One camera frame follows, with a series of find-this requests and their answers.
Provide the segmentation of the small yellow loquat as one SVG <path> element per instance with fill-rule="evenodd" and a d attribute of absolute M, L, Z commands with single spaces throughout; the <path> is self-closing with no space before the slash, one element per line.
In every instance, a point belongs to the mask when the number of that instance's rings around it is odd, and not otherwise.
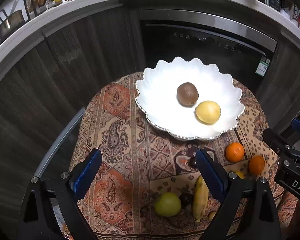
<path fill-rule="evenodd" d="M 212 221 L 213 218 L 214 218 L 214 216 L 215 216 L 215 214 L 216 214 L 216 211 L 210 212 L 209 215 L 208 215 L 208 220 L 209 220 L 209 221 Z"/>

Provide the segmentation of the dark cherry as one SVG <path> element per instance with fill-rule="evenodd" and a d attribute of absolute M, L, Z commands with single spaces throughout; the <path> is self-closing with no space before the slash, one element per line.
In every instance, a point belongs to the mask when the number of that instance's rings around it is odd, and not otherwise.
<path fill-rule="evenodd" d="M 190 193 L 182 193 L 179 196 L 181 202 L 181 208 L 186 209 L 189 205 L 192 205 L 194 196 Z"/>

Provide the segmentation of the yellow orange mango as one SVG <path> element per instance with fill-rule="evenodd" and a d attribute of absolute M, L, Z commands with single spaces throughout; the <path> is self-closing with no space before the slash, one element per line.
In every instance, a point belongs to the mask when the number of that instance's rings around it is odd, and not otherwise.
<path fill-rule="evenodd" d="M 245 179 L 244 174 L 241 171 L 235 171 L 235 174 L 237 174 L 239 178 Z"/>

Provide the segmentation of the yellow banana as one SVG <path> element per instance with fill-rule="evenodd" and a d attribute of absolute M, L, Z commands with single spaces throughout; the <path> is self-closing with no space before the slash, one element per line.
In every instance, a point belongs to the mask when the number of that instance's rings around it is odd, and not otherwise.
<path fill-rule="evenodd" d="M 199 223 L 207 208 L 209 200 L 209 189 L 202 176 L 199 176 L 195 188 L 192 204 L 192 214 L 196 223 Z"/>

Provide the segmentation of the patterned paisley tablecloth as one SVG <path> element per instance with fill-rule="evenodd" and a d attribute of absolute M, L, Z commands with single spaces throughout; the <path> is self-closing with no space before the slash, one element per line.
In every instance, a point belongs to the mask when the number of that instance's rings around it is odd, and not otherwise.
<path fill-rule="evenodd" d="M 210 198 L 204 216 L 196 223 L 192 209 L 178 215 L 159 216 L 153 203 L 162 193 L 192 193 L 199 172 L 189 166 L 198 149 L 205 149 L 227 171 L 241 171 L 249 179 L 249 161 L 261 155 L 263 176 L 269 181 L 277 205 L 280 226 L 286 230 L 297 199 L 274 181 L 277 155 L 262 141 L 268 123 L 253 93 L 242 87 L 245 106 L 238 126 L 212 141 L 179 141 L 152 127 L 137 107 L 136 72 L 103 87 L 89 102 L 81 121 L 71 167 L 91 150 L 102 153 L 102 165 L 78 206 L 99 239 L 199 239 L 209 224 L 208 215 L 219 202 Z M 228 161 L 225 149 L 243 145 L 244 158 Z"/>

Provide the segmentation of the black built-in dishwasher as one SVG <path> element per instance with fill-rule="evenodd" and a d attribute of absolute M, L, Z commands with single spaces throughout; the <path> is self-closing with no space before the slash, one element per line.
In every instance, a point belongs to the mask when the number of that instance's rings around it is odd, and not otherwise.
<path fill-rule="evenodd" d="M 256 74 L 262 56 L 273 58 L 277 41 L 228 18 L 177 9 L 146 9 L 138 12 L 147 67 L 175 57 L 198 58 L 214 63 L 221 73 L 256 92 L 264 77 Z"/>

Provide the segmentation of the white scalloped fruit bowl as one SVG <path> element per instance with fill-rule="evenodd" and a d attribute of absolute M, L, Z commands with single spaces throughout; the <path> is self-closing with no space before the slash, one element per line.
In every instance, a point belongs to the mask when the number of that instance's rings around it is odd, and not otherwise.
<path fill-rule="evenodd" d="M 198 58 L 160 60 L 136 81 L 137 106 L 155 128 L 179 140 L 212 140 L 238 125 L 242 90 L 230 74 Z"/>

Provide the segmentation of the yellow lemon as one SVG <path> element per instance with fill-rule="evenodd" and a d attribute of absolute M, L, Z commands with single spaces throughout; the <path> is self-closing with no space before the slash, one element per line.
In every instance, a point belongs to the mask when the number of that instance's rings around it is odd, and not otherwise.
<path fill-rule="evenodd" d="M 221 108 L 214 101 L 203 101 L 195 108 L 197 118 L 208 125 L 216 123 L 221 116 Z"/>

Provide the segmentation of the dark wood cabinet door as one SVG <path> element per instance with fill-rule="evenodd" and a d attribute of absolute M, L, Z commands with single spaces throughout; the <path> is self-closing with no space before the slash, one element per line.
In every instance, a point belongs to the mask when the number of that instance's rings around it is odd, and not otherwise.
<path fill-rule="evenodd" d="M 136 9 L 87 16 L 44 38 L 0 82 L 0 179 L 27 180 L 76 113 L 142 65 Z"/>

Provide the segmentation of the steel saucepan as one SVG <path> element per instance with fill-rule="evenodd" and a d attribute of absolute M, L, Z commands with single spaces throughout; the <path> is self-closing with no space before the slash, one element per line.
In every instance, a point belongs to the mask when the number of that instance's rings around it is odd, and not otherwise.
<path fill-rule="evenodd" d="M 7 15 L 4 9 L 0 10 L 0 40 L 5 40 L 14 31 L 25 24 L 22 10 L 17 10 Z"/>

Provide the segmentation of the orange mandarin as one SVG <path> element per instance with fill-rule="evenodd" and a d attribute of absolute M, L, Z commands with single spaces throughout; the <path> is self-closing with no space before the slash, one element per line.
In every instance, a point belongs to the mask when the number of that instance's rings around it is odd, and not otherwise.
<path fill-rule="evenodd" d="M 249 161 L 249 172 L 254 176 L 258 176 L 264 170 L 264 166 L 264 158 L 261 155 L 256 155 Z"/>
<path fill-rule="evenodd" d="M 232 163 L 241 161 L 244 158 L 244 153 L 244 147 L 239 142 L 233 142 L 225 149 L 225 156 Z"/>

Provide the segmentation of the green apple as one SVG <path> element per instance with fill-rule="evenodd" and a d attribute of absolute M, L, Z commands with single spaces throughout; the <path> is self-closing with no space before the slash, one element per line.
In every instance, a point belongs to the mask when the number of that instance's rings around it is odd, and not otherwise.
<path fill-rule="evenodd" d="M 172 217 L 181 210 L 181 200 L 173 192 L 166 192 L 155 200 L 154 208 L 158 215 Z"/>

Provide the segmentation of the green energy label sticker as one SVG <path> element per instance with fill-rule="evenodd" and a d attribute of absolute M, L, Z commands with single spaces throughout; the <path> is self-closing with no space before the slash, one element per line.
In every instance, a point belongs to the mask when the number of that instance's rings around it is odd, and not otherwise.
<path fill-rule="evenodd" d="M 262 56 L 255 73 L 261 77 L 264 77 L 269 65 L 270 65 L 270 59 L 268 59 L 265 56 Z"/>

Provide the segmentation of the brown kiwi fruit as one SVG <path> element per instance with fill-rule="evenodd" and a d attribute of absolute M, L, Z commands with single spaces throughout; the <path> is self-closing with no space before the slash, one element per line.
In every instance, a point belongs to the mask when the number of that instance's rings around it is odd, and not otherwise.
<path fill-rule="evenodd" d="M 198 90 L 190 82 L 183 83 L 177 88 L 177 99 L 184 107 L 192 107 L 198 98 Z"/>

